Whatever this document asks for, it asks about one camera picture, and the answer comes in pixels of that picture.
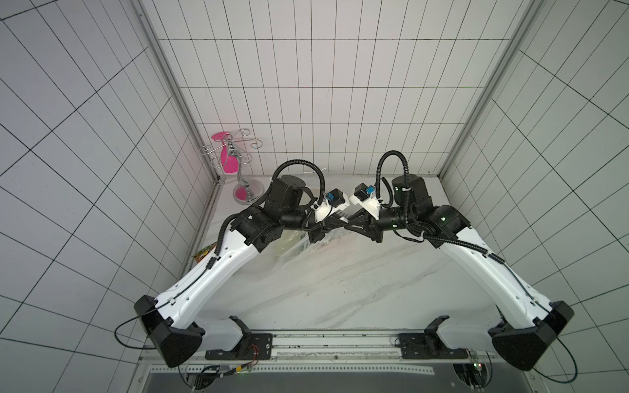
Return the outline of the clear plastic vacuum bag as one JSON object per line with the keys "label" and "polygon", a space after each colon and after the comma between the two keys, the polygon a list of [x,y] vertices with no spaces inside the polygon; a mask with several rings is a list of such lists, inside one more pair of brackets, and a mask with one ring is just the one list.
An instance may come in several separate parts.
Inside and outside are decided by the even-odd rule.
{"label": "clear plastic vacuum bag", "polygon": [[311,232],[285,231],[282,237],[272,246],[275,262],[271,271],[275,272],[288,264],[303,260],[322,247],[329,245],[332,240],[341,236],[343,226],[348,225],[349,221],[355,218],[358,213],[359,210],[355,210],[350,214],[345,212],[335,213],[335,215],[339,216],[340,221],[343,222],[338,228],[329,223],[330,218],[327,218],[326,224],[322,224],[318,229],[314,229]]}

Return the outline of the light green towel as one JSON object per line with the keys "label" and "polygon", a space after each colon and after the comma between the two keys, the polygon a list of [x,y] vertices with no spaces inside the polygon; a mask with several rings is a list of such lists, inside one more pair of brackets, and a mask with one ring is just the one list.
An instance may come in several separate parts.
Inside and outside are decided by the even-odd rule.
{"label": "light green towel", "polygon": [[309,245],[310,241],[305,233],[291,230],[284,232],[283,236],[274,243],[274,251],[275,255],[281,259],[285,255],[298,255]]}

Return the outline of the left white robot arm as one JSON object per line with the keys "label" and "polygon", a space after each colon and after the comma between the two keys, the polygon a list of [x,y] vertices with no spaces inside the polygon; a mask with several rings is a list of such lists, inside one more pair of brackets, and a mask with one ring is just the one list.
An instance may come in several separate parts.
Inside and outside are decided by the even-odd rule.
{"label": "left white robot arm", "polygon": [[324,224],[341,223],[339,211],[350,199],[339,189],[321,193],[312,205],[300,203],[305,182],[292,175],[274,179],[266,194],[230,215],[219,230],[216,247],[172,287],[134,305],[148,338],[170,368],[184,364],[200,350],[246,355],[251,331],[241,319],[201,316],[206,303],[247,262],[256,258],[286,229],[309,229],[324,237]]}

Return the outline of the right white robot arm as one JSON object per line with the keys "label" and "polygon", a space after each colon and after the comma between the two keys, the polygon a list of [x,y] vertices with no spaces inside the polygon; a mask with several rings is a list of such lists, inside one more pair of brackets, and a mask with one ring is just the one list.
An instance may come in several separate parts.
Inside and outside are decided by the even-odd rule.
{"label": "right white robot arm", "polygon": [[498,354],[508,364],[531,371],[574,316],[564,301],[551,301],[512,270],[453,206],[434,206],[422,178],[395,178],[388,188],[392,206],[384,206],[378,189],[360,184],[348,200],[360,207],[349,218],[375,242],[386,231],[409,232],[411,242],[429,242],[448,255],[491,298],[496,309],[452,319],[436,318],[424,332],[452,350]]}

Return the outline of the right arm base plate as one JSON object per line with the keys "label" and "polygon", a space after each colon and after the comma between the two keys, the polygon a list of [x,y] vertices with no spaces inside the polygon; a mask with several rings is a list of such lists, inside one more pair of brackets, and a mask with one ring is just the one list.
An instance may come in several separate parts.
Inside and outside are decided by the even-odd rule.
{"label": "right arm base plate", "polygon": [[450,349],[436,334],[400,333],[394,345],[401,350],[403,360],[465,360],[466,350]]}

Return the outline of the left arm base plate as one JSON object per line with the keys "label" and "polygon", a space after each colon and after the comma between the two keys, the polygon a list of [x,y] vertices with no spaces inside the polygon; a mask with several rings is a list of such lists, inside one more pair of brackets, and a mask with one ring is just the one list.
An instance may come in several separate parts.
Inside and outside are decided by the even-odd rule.
{"label": "left arm base plate", "polygon": [[232,350],[208,350],[205,359],[222,361],[269,360],[273,349],[273,340],[274,335],[271,333],[252,333],[245,335]]}

